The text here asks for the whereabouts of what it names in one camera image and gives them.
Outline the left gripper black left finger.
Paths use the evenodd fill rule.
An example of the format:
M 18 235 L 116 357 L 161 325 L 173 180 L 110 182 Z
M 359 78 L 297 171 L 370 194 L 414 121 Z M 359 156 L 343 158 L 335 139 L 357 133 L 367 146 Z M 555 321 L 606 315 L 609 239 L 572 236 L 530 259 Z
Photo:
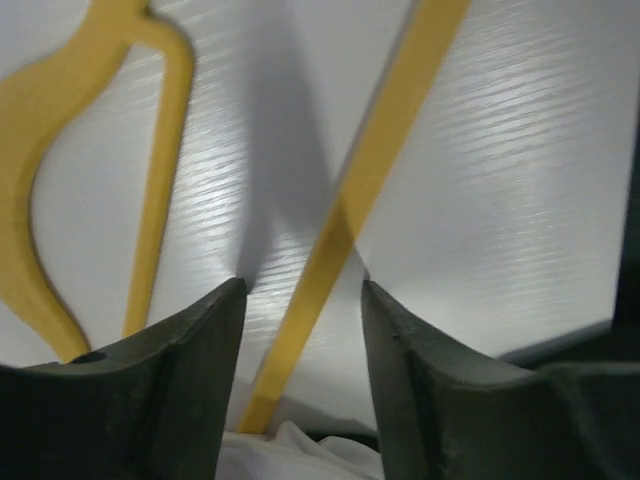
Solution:
M 232 278 L 67 364 L 1 370 L 5 479 L 211 479 L 244 327 Z

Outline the white shirt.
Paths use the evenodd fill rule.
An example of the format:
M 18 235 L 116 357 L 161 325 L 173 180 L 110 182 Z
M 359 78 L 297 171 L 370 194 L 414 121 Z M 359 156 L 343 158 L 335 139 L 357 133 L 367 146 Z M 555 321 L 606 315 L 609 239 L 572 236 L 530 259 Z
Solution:
M 226 432 L 217 479 L 383 479 L 380 453 L 357 440 L 314 440 L 286 421 L 273 435 Z

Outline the yellow plastic hanger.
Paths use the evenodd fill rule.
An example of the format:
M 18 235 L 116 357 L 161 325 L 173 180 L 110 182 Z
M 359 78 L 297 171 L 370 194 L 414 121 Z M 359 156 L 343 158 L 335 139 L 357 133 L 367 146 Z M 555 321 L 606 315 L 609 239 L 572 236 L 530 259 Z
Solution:
M 468 7 L 465 1 L 415 5 L 257 373 L 240 432 L 266 430 Z M 41 268 L 31 233 L 32 186 L 51 144 L 137 43 L 162 52 L 165 75 L 123 326 L 131 335 L 146 324 L 159 263 L 195 66 L 188 39 L 152 16 L 144 1 L 94 1 L 63 47 L 1 84 L 1 299 L 64 361 L 86 353 L 89 344 Z

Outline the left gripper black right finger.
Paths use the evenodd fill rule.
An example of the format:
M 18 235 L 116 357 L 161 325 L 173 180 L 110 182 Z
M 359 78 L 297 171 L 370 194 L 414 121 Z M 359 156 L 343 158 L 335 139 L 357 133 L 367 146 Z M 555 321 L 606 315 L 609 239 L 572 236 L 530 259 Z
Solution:
M 362 324 L 389 479 L 635 479 L 639 329 L 516 366 L 460 343 L 378 284 Z

